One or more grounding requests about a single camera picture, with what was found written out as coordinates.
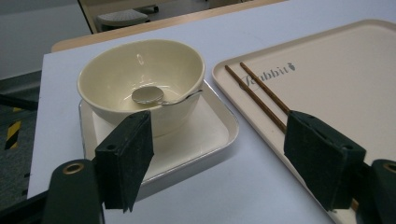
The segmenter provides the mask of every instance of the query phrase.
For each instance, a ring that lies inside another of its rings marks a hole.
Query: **table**
[[[131,28],[109,33],[103,39],[88,36],[66,41],[69,47],[54,46],[54,51],[64,50],[44,57],[28,197],[48,188],[50,174],[57,166],[83,158],[76,81],[84,65],[122,43],[167,38],[189,44],[203,55],[205,80],[238,118],[239,135],[227,148],[232,153],[223,160],[137,202],[131,214],[107,210],[106,223],[332,223],[222,94],[211,69],[228,58],[355,21],[396,22],[395,11],[392,0],[294,0],[139,34]]]

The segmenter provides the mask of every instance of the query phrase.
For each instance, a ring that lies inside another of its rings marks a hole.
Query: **wooden chopstick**
[[[276,103],[277,106],[288,115],[290,109],[254,74],[244,63],[240,63],[241,67],[247,72],[248,75],[267,93],[267,95]]]
[[[264,113],[271,119],[271,121],[279,128],[282,133],[286,133],[286,125],[280,120],[274,112],[251,90],[248,85],[230,68],[225,65],[225,70],[235,79],[239,86],[247,92],[247,94],[253,99],[253,101],[264,111]]]

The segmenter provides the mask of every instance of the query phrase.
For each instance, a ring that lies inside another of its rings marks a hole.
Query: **metal spoon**
[[[168,102],[168,101],[161,101],[161,99],[163,98],[163,91],[160,88],[155,86],[147,86],[133,91],[131,98],[135,102],[143,105],[152,104],[152,103],[157,103],[159,105],[176,105],[189,99],[193,95],[200,93],[201,91],[202,90],[195,91],[189,94],[188,96],[186,96],[184,99]]]

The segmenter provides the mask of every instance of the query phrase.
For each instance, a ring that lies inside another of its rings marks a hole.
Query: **beige tray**
[[[238,135],[236,117],[206,82],[203,90],[182,127],[153,139],[154,157],[142,185],[219,153]],[[115,127],[99,118],[85,102],[81,102],[79,111],[85,157],[91,160],[96,147]]]
[[[365,161],[396,161],[396,24],[359,21],[221,62],[213,78],[274,152],[284,134],[225,71],[228,64],[285,122],[240,68],[244,62],[292,110],[324,120],[367,150]]]

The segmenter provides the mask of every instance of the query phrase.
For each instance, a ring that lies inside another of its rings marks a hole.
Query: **bowl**
[[[199,97],[176,105],[142,105],[131,99],[141,87],[163,90],[164,101],[177,101],[202,88],[205,63],[193,48],[164,39],[136,41],[109,49],[91,60],[78,77],[78,92],[93,112],[118,125],[127,116],[150,110],[153,136],[180,127]]]

